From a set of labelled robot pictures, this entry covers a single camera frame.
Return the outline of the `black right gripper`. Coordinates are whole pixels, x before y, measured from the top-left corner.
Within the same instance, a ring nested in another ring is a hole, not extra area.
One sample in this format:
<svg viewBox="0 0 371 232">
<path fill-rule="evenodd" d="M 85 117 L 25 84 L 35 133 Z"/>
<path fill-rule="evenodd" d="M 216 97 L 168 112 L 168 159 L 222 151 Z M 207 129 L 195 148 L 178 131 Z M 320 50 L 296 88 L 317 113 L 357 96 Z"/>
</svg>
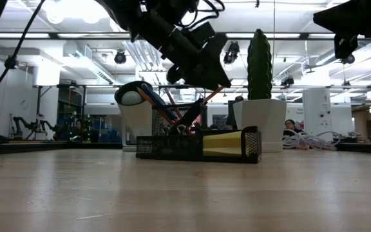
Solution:
<svg viewBox="0 0 371 232">
<path fill-rule="evenodd" d="M 357 47 L 356 37 L 364 34 L 368 0 L 349 0 L 313 15 L 314 23 L 335 33 L 336 59 L 346 59 Z"/>
</svg>

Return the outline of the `black pen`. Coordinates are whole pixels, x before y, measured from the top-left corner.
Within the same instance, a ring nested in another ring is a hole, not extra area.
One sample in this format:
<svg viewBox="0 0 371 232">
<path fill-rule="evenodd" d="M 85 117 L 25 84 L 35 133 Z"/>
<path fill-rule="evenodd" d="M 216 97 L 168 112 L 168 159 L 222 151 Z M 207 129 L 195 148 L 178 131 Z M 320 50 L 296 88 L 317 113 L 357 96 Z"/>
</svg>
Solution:
<svg viewBox="0 0 371 232">
<path fill-rule="evenodd" d="M 194 102 L 190 109 L 184 114 L 184 116 L 178 121 L 178 125 L 184 125 L 190 127 L 193 122 L 201 114 L 201 107 L 203 106 L 204 100 L 202 98 Z"/>
</svg>

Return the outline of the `yellow sticky note pad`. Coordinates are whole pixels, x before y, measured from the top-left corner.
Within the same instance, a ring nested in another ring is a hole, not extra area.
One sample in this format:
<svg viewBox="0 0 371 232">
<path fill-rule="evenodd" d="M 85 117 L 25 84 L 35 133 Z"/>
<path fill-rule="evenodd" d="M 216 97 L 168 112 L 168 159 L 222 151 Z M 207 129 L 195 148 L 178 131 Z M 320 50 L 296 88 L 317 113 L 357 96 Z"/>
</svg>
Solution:
<svg viewBox="0 0 371 232">
<path fill-rule="evenodd" d="M 241 157 L 241 131 L 203 136 L 205 156 Z"/>
</svg>

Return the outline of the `black mesh desk organizer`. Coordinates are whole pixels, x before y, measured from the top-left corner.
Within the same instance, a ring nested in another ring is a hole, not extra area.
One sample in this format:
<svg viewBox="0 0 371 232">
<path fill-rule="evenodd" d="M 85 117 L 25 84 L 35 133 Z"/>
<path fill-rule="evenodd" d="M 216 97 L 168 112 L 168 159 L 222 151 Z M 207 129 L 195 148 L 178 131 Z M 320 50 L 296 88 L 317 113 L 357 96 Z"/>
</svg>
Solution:
<svg viewBox="0 0 371 232">
<path fill-rule="evenodd" d="M 192 104 L 178 104 L 182 117 L 190 109 Z M 173 114 L 176 115 L 172 105 L 166 105 Z M 230 162 L 230 163 L 249 163 L 257 164 L 262 159 L 262 135 L 256 126 L 249 126 L 242 130 L 213 130 L 207 128 L 207 106 L 203 104 L 201 114 L 187 127 L 187 135 L 179 135 L 176 127 L 180 119 L 173 121 L 170 125 L 157 112 L 157 107 L 152 107 L 152 136 L 141 139 L 140 146 L 137 148 L 136 157 L 140 159 L 155 160 L 183 160 L 193 162 Z M 169 135 L 164 135 L 162 128 L 171 128 Z M 242 156 L 205 156 L 203 154 L 203 136 L 217 135 L 241 131 Z"/>
</svg>

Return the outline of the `black monitor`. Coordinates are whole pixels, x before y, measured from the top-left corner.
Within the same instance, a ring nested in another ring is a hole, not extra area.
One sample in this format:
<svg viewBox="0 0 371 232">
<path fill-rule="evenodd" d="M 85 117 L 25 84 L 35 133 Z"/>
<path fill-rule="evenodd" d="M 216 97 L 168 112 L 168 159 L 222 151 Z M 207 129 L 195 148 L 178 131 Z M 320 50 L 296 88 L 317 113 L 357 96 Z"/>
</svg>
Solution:
<svg viewBox="0 0 371 232">
<path fill-rule="evenodd" d="M 234 116 L 234 108 L 233 105 L 236 103 L 235 100 L 228 101 L 228 116 L 226 120 L 226 125 L 231 126 L 234 130 L 237 128 L 236 120 Z"/>
</svg>

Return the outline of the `white hexagonal plant pot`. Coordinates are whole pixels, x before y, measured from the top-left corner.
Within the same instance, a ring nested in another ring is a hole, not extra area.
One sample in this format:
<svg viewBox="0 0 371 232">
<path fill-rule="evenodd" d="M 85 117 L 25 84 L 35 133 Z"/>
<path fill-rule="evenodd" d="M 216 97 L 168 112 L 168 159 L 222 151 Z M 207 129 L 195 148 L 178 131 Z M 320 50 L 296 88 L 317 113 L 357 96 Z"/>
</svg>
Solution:
<svg viewBox="0 0 371 232">
<path fill-rule="evenodd" d="M 239 130 L 257 126 L 262 135 L 262 151 L 283 151 L 283 130 L 287 103 L 276 99 L 246 100 L 233 104 L 234 118 Z"/>
</svg>

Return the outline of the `white tall cabinet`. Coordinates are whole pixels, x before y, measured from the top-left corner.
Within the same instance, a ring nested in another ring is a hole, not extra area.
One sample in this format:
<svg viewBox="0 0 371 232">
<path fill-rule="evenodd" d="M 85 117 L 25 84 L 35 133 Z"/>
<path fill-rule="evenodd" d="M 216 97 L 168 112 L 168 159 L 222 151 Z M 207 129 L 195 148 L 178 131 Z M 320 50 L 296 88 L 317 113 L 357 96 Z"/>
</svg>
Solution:
<svg viewBox="0 0 371 232">
<path fill-rule="evenodd" d="M 327 142 L 333 141 L 329 89 L 303 90 L 303 115 L 306 133 Z"/>
</svg>

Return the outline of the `black background robot rig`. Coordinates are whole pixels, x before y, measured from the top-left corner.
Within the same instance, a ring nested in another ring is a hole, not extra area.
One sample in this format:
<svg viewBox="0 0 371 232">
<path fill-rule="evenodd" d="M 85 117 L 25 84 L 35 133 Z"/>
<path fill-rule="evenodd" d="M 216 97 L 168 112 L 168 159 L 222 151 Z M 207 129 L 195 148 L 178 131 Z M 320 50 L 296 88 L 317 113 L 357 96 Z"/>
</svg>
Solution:
<svg viewBox="0 0 371 232">
<path fill-rule="evenodd" d="M 46 139 L 48 138 L 48 130 L 53 132 L 53 135 L 51 137 L 51 140 L 54 141 L 71 141 L 71 132 L 73 128 L 75 127 L 75 124 L 79 118 L 76 118 L 74 116 L 70 116 L 67 118 L 64 118 L 60 124 L 50 124 L 48 121 L 44 120 L 43 118 L 37 119 L 35 122 L 27 122 L 22 117 L 12 117 L 11 118 L 13 124 L 15 125 L 14 128 L 12 128 L 12 133 L 14 139 L 22 139 L 23 138 L 23 131 L 21 125 L 23 125 L 24 128 L 27 130 L 30 130 L 30 134 L 27 136 L 26 139 L 29 139 L 32 135 L 37 135 L 38 133 L 43 133 L 46 135 Z M 84 122 L 85 127 L 91 132 L 91 141 L 93 140 L 92 137 L 94 136 L 94 133 L 91 130 L 91 123 L 90 121 Z"/>
</svg>

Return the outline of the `black aluminium table frame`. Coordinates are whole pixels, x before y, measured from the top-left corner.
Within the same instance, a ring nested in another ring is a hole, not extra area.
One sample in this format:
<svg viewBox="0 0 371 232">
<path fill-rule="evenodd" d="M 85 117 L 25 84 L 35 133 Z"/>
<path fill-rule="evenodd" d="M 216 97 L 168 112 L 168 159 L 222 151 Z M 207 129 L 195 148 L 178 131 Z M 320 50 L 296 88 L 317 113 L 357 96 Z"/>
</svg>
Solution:
<svg viewBox="0 0 371 232">
<path fill-rule="evenodd" d="M 121 150 L 122 148 L 123 145 L 117 143 L 16 142 L 0 144 L 0 155 L 8 153 L 26 153 L 35 151 L 67 150 L 67 149 Z M 340 143 L 336 145 L 336 148 L 338 151 L 371 153 L 371 144 Z"/>
</svg>

